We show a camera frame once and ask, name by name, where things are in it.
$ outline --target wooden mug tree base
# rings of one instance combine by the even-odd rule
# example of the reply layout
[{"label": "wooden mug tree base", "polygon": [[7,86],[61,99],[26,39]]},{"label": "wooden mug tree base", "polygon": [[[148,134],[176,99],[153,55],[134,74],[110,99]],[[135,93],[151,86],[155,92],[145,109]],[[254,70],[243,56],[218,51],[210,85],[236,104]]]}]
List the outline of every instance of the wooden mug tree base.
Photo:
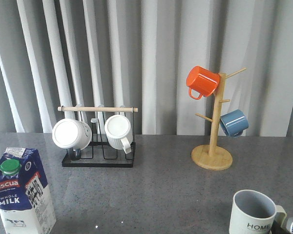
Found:
[{"label": "wooden mug tree base", "polygon": [[208,170],[225,170],[232,164],[231,154],[219,146],[216,146],[213,156],[209,156],[209,145],[197,146],[192,150],[191,157],[198,166]]}]

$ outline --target orange mug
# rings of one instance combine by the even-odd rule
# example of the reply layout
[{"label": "orange mug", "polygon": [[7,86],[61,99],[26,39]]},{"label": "orange mug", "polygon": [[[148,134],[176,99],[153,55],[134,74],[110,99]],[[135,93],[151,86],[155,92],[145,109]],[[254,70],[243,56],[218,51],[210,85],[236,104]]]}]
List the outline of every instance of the orange mug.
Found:
[{"label": "orange mug", "polygon": [[[193,67],[187,77],[189,96],[195,100],[201,99],[202,96],[208,97],[217,88],[219,80],[219,74],[206,70],[203,67]],[[194,97],[192,95],[192,89],[200,93],[200,96]]]}]

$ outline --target mug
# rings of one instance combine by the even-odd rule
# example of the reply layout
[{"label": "mug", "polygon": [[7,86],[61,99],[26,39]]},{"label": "mug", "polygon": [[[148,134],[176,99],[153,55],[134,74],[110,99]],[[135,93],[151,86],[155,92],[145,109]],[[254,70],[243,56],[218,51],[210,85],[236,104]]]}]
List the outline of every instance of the mug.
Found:
[{"label": "mug", "polygon": [[52,129],[54,143],[63,149],[83,150],[89,145],[91,137],[88,124],[71,118],[60,120]]},{"label": "mug", "polygon": [[226,136],[239,137],[249,127],[249,122],[240,110],[232,111],[220,117],[220,126]]},{"label": "mug", "polygon": [[117,150],[123,149],[126,154],[131,152],[132,131],[128,118],[113,115],[107,119],[104,130],[110,146]]},{"label": "mug", "polygon": [[[195,66],[189,72],[187,77],[187,86],[189,87],[189,96],[195,100],[202,96],[208,97],[218,86],[220,75],[213,73],[203,67]],[[200,93],[199,97],[192,95],[192,89]]]},{"label": "mug", "polygon": [[240,190],[233,196],[229,234],[268,234],[274,219],[282,225],[287,213],[282,206],[255,190]]}]

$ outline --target green bottle cap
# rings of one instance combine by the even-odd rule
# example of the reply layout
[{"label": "green bottle cap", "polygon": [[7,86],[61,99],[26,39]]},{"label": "green bottle cap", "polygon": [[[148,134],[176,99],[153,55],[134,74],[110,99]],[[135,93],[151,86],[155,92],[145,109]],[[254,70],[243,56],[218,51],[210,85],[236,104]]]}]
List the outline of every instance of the green bottle cap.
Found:
[{"label": "green bottle cap", "polygon": [[16,175],[20,171],[20,162],[16,159],[8,159],[0,165],[0,171],[7,176]]}]

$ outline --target black metal mug rack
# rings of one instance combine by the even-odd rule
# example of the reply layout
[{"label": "black metal mug rack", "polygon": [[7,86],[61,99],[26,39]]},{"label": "black metal mug rack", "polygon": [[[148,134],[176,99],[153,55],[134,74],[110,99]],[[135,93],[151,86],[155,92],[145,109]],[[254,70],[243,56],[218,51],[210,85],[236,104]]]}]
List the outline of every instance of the black metal mug rack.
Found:
[{"label": "black metal mug rack", "polygon": [[[67,149],[66,155],[62,160],[63,167],[133,167],[135,158],[136,142],[134,134],[134,113],[138,108],[134,107],[58,107],[59,111],[75,112],[94,112],[95,117],[91,119],[92,139],[89,145],[83,150]],[[110,146],[106,135],[102,133],[104,128],[106,113],[115,112],[123,113],[125,117],[131,113],[130,119],[133,141],[131,143],[131,152],[125,154],[123,150],[116,150]]]}]

